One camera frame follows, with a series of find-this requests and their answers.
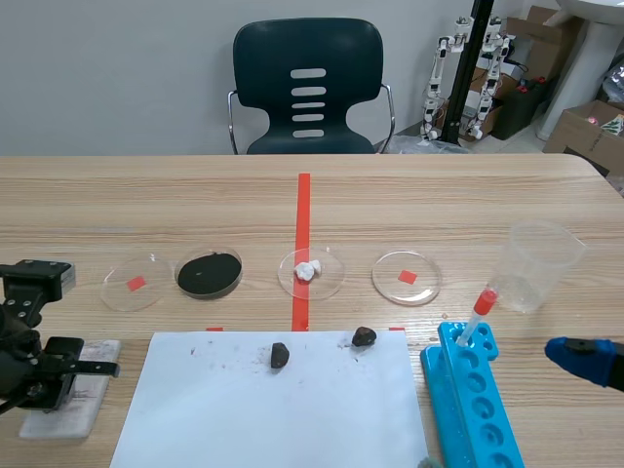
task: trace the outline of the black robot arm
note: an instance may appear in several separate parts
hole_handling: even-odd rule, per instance
[[[75,285],[71,263],[22,260],[0,265],[0,414],[15,408],[57,410],[71,395],[76,374],[119,374],[115,363],[80,361],[84,341],[51,337],[42,349],[41,309]]]

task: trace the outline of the black chair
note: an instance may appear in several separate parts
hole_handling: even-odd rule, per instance
[[[381,83],[383,44],[362,19],[276,19],[244,26],[234,40],[237,90],[229,93],[229,132],[234,138],[232,97],[265,110],[268,132],[248,154],[374,153],[365,137],[346,123],[349,107],[388,93],[390,135],[394,105]]]

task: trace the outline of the black pole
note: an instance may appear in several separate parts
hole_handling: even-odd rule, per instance
[[[489,16],[491,15],[491,7],[493,4],[494,0],[475,0],[472,6],[472,13],[470,16],[474,18],[475,22],[472,26],[470,42],[468,42],[468,45],[459,58],[455,81],[452,84],[452,91],[448,99],[447,118],[445,119],[445,125],[442,128],[442,135],[440,136],[440,140],[442,141],[458,144],[457,139],[459,138],[461,115],[464,111],[464,105],[466,105],[466,98],[468,98],[468,92],[470,91],[472,75],[477,66],[481,47],[484,42],[484,37],[486,36],[486,29],[488,28]]]

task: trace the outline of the plastic measuring cup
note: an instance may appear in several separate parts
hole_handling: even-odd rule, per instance
[[[568,230],[549,221],[514,224],[489,283],[498,303],[533,312],[587,250]]]

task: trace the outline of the metal chair leg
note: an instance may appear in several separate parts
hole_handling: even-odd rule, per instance
[[[388,107],[390,107],[390,134],[388,135],[388,138],[386,139],[386,141],[383,143],[383,146],[381,147],[381,151],[379,151],[380,153],[383,153],[388,147],[388,143],[390,143],[390,138],[392,138],[392,135],[394,134],[395,117],[394,117],[394,101],[392,100],[392,90],[390,89],[388,85],[384,85],[383,83],[381,83],[381,88],[385,88],[386,93],[388,94]]]
[[[238,95],[238,91],[230,91],[227,94],[227,112],[229,114],[229,131],[230,131],[230,142],[232,143],[232,149],[234,150],[234,154],[238,154],[238,148],[236,147],[236,139],[234,138],[234,119],[232,117],[232,97],[234,95]]]

